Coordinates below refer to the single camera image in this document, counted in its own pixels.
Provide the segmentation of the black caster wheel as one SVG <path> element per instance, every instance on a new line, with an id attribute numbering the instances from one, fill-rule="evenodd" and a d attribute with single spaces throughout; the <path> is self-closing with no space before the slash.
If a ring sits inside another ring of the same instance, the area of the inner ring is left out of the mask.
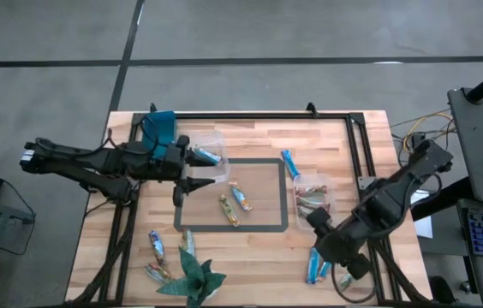
<path id="1" fill-rule="evenodd" d="M 456 302 L 456 298 L 449 284 L 442 276 L 429 276 L 430 288 L 433 298 L 441 304 L 452 304 Z"/>

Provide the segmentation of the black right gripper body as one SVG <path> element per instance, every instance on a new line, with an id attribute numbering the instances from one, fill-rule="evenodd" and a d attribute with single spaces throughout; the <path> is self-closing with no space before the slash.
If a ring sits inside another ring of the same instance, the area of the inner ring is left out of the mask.
<path id="1" fill-rule="evenodd" d="M 336 227 L 329 223 L 329 218 L 325 209 L 318 209 L 307 216 L 307 222 L 317 239 L 327 237 L 331 247 L 340 251 L 338 265 L 346 268 L 356 280 L 369 272 L 373 275 L 374 264 L 360 249 L 377 230 L 377 216 L 370 210 L 355 209 Z"/>

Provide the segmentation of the blue plastic bin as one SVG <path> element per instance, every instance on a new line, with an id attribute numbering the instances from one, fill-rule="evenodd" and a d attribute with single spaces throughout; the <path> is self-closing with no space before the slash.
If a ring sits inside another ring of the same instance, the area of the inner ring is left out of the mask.
<path id="1" fill-rule="evenodd" d="M 162 158 L 167 145 L 176 142 L 176 114 L 171 110 L 154 111 L 141 121 L 142 143 L 152 151 L 152 157 Z"/>

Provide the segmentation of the blue orange granola bar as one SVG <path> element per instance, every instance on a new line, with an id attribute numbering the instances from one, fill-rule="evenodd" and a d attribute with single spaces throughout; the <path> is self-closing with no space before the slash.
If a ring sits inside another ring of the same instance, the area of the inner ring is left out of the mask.
<path id="1" fill-rule="evenodd" d="M 247 201 L 244 192 L 236 182 L 230 182 L 230 189 L 234 199 L 244 211 L 251 211 L 253 209 Z"/>

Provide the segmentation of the green potted plant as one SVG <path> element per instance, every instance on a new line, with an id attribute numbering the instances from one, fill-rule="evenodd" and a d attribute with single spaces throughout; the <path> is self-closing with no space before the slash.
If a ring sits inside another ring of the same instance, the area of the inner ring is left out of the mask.
<path id="1" fill-rule="evenodd" d="M 182 271 L 185 276 L 165 283 L 157 293 L 183 296 L 186 308 L 200 308 L 204 301 L 224 283 L 227 275 L 211 270 L 212 260 L 200 264 L 197 258 L 179 247 Z"/>

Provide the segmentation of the green yellow granola bar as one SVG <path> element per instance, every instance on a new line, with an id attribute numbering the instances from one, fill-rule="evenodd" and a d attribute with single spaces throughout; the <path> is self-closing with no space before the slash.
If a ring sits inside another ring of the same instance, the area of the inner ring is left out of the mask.
<path id="1" fill-rule="evenodd" d="M 238 227 L 240 225 L 240 221 L 229 200 L 223 194 L 221 194 L 218 201 L 229 223 L 234 227 Z"/>

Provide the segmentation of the black aluminium table frame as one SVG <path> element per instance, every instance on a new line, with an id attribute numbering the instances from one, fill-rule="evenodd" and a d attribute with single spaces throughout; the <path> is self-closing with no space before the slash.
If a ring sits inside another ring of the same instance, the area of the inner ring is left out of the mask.
<path id="1" fill-rule="evenodd" d="M 233 158 L 280 158 L 292 151 L 296 166 L 306 175 L 325 174 L 333 181 L 335 220 L 348 216 L 358 200 L 357 178 L 388 177 L 398 169 L 397 155 L 386 113 L 364 111 L 364 127 L 350 122 L 348 111 L 323 111 L 314 118 L 307 111 L 221 112 L 180 115 L 183 133 L 218 130 Z M 165 245 L 168 270 L 182 276 L 178 246 L 180 231 L 174 223 L 175 208 L 169 184 L 143 185 L 126 270 L 115 267 L 107 299 L 124 306 L 183 306 L 186 300 L 157 293 L 158 283 L 145 272 L 153 260 L 148 234 L 158 231 Z M 298 228 L 289 211 L 289 226 L 273 232 L 195 233 L 196 255 L 212 260 L 213 270 L 227 275 L 223 285 L 207 300 L 209 306 L 343 306 L 370 293 L 372 280 L 355 282 L 344 296 L 331 281 L 306 284 L 307 260 L 313 233 Z"/>

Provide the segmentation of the dark-bordered rectangular mat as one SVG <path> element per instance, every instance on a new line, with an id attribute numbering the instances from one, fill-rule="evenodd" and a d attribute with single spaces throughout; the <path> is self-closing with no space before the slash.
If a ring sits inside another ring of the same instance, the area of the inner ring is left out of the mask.
<path id="1" fill-rule="evenodd" d="M 289 202 L 286 170 L 279 158 L 231 158 L 230 177 L 226 182 L 203 187 L 184 199 L 174 215 L 174 227 L 202 232 L 273 232 L 282 233 L 289 226 Z M 236 182 L 253 208 L 244 211 L 234 199 L 230 182 Z M 219 204 L 223 194 L 240 221 L 232 226 Z"/>

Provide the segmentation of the clear plastic bin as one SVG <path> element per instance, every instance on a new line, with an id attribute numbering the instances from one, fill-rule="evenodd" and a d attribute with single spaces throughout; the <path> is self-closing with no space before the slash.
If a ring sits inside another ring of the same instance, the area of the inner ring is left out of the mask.
<path id="1" fill-rule="evenodd" d="M 296 213 L 296 221 L 298 224 L 298 228 L 303 232 L 312 233 L 313 228 L 310 226 L 310 224 L 307 222 L 306 219 L 299 217 L 297 214 L 296 206 L 298 204 L 296 203 L 296 198 L 299 196 L 295 195 L 295 189 L 297 187 L 312 187 L 312 186 L 321 186 L 321 185 L 327 186 L 328 193 L 326 195 L 314 194 L 312 196 L 303 197 L 303 198 L 309 198 L 309 199 L 314 199 L 321 202 L 329 203 L 330 204 L 329 206 L 326 206 L 323 208 L 330 215 L 329 222 L 334 223 L 333 217 L 336 212 L 336 209 L 335 209 L 336 199 L 334 196 L 332 178 L 329 175 L 325 175 L 325 174 L 315 174 L 315 175 L 299 175 L 295 179 L 293 179 L 294 207 L 295 207 L 295 213 Z"/>

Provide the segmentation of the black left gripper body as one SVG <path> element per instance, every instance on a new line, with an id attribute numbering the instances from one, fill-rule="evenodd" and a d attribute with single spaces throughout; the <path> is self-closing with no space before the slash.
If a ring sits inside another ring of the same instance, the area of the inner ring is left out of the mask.
<path id="1" fill-rule="evenodd" d="M 181 135 L 175 144 L 167 145 L 164 156 L 158 162 L 156 180 L 175 183 L 172 197 L 175 207 L 182 207 L 184 195 L 188 193 L 185 165 L 189 142 L 187 135 Z"/>

